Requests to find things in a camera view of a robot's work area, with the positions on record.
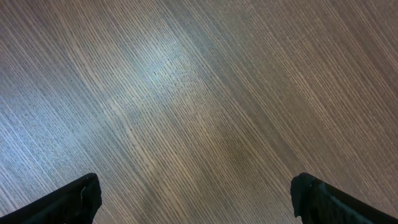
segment black object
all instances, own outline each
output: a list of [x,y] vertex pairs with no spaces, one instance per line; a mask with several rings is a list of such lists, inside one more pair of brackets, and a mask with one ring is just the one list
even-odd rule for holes
[[396,218],[307,173],[293,178],[290,194],[294,216],[301,216],[303,224],[398,224]]
[[96,174],[86,174],[72,183],[0,218],[6,223],[92,224],[102,204]]

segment black plastic part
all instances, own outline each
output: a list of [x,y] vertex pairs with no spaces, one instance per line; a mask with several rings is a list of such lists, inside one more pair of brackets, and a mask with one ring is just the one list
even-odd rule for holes
[[307,173],[292,180],[290,187],[295,217],[311,223],[390,223],[398,220]]
[[91,224],[102,205],[96,174],[86,174],[72,183],[2,218],[6,223]]

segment wood grain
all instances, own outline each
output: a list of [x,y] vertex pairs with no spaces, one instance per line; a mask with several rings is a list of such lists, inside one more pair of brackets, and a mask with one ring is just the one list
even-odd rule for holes
[[0,215],[88,172],[96,223],[299,223],[309,172],[398,217],[398,2],[6,0]]

